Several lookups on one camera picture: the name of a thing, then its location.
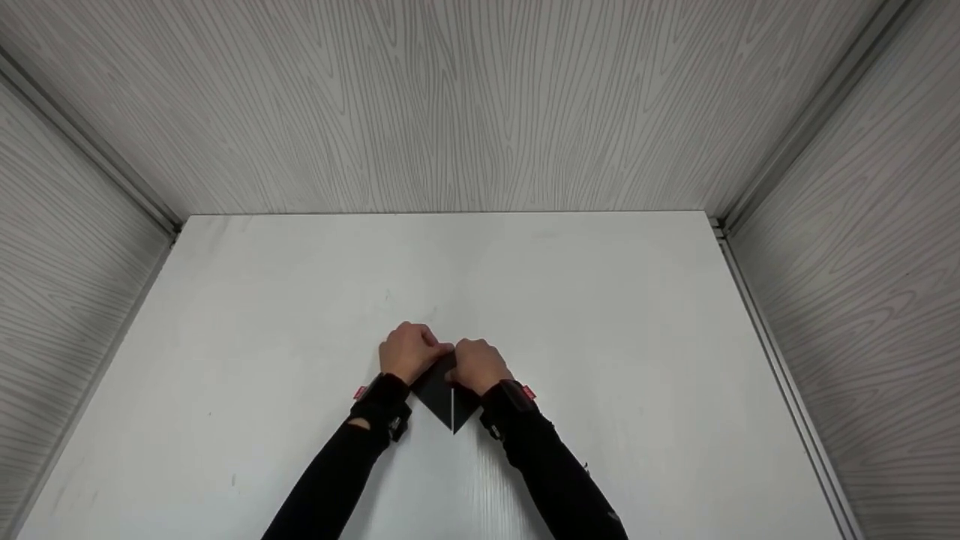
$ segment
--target black wristband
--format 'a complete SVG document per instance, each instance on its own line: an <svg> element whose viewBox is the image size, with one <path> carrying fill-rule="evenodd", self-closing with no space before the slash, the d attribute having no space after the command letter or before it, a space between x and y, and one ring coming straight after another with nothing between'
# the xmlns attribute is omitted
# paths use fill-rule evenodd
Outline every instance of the black wristband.
<svg viewBox="0 0 960 540"><path fill-rule="evenodd" d="M540 411L537 404L527 396L523 385L509 379L502 380L487 390L480 398L480 404L483 406L480 423L497 440L503 439L503 433L516 418Z"/></svg>
<svg viewBox="0 0 960 540"><path fill-rule="evenodd" d="M357 398L357 403L377 404L383 408L393 408L405 403L410 396L410 386L392 373L377 375L370 386Z"/></svg>
<svg viewBox="0 0 960 540"><path fill-rule="evenodd" d="M406 404L410 387L396 375L381 373L370 383L357 402L350 408L347 421L362 418L370 424L374 434L382 433L383 448L395 442L407 431L410 407Z"/></svg>

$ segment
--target black paper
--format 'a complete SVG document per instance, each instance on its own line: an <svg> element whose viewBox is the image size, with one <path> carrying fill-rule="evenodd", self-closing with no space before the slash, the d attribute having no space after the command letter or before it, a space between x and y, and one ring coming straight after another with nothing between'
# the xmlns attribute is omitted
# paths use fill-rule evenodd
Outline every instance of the black paper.
<svg viewBox="0 0 960 540"><path fill-rule="evenodd" d="M454 353L441 356L430 366L430 369L410 385L410 390L420 399L420 402L454 433L480 407L479 396L459 384L451 386L444 380L446 372L456 365L457 357Z"/></svg>

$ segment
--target white table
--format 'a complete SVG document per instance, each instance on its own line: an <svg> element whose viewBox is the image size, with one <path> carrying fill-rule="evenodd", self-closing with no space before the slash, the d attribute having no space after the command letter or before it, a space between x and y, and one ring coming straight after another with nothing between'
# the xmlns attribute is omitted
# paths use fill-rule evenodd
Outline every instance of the white table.
<svg viewBox="0 0 960 540"><path fill-rule="evenodd" d="M633 538L839 538L700 212L194 216L20 538L259 538L403 320L495 344ZM545 537L411 404L345 538Z"/></svg>

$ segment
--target wood grain wall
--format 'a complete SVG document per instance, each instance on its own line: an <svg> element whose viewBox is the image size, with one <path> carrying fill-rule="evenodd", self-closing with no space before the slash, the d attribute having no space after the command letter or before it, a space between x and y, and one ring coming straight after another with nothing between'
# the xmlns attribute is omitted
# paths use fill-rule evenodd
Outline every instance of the wood grain wall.
<svg viewBox="0 0 960 540"><path fill-rule="evenodd" d="M876 0L0 0L192 213L723 213Z"/></svg>
<svg viewBox="0 0 960 540"><path fill-rule="evenodd" d="M0 85L0 538L166 245Z"/></svg>
<svg viewBox="0 0 960 540"><path fill-rule="evenodd" d="M732 242L871 540L960 538L960 3L927 3Z"/></svg>

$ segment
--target left hand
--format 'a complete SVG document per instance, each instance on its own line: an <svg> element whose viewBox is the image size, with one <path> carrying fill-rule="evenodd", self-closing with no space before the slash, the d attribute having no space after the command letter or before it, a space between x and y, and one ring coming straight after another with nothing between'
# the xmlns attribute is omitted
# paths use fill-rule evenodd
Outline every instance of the left hand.
<svg viewBox="0 0 960 540"><path fill-rule="evenodd" d="M452 343L441 343L426 325L403 321L380 344L380 371L413 384L437 358L453 351Z"/></svg>

